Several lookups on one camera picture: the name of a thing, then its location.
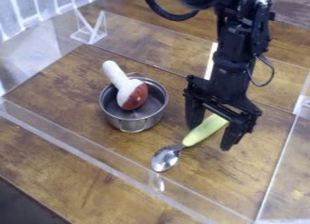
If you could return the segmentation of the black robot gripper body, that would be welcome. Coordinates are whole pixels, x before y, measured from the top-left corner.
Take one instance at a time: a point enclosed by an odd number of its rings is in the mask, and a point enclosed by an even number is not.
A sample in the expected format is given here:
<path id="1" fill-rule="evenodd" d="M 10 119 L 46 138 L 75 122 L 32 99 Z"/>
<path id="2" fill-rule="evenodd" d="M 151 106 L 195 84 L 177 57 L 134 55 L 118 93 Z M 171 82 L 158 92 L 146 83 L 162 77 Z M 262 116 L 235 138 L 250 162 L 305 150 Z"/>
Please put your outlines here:
<path id="1" fill-rule="evenodd" d="M 206 80 L 190 75 L 185 96 L 213 104 L 214 112 L 229 121 L 242 118 L 257 122 L 262 111 L 246 95 L 250 84 L 249 73 L 253 72 L 255 60 L 233 62 L 222 54 L 215 54 L 213 58 L 211 79 Z"/>

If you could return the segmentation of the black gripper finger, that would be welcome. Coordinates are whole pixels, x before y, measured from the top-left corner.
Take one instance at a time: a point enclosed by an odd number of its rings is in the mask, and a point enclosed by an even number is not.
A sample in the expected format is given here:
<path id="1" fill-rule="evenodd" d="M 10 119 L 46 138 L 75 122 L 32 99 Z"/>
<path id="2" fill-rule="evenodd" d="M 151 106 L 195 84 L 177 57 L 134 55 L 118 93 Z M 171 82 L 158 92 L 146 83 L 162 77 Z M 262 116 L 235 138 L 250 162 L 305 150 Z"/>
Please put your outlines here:
<path id="1" fill-rule="evenodd" d="M 202 102 L 195 100 L 193 97 L 186 97 L 186 121 L 187 127 L 193 130 L 197 128 L 205 117 L 205 107 Z"/>
<path id="2" fill-rule="evenodd" d="M 255 121 L 253 120 L 233 119 L 229 121 L 221 142 L 221 149 L 223 151 L 229 151 L 239 143 L 243 135 L 253 132 L 254 125 Z"/>

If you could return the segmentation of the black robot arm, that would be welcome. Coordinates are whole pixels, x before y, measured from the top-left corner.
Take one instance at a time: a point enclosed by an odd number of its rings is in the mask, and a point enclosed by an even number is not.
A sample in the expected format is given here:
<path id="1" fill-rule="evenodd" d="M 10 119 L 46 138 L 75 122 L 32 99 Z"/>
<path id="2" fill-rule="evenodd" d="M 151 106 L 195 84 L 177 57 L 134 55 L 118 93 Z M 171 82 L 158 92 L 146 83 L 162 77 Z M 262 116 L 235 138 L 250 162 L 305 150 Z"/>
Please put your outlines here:
<path id="1" fill-rule="evenodd" d="M 213 55 L 213 72 L 207 79 L 187 77 L 187 127 L 201 125 L 206 111 L 229 121 L 221 149 L 227 151 L 253 131 L 261 109 L 247 98 L 257 60 L 263 60 L 274 19 L 271 0 L 181 0 L 197 10 L 211 7 L 217 14 L 218 47 Z"/>

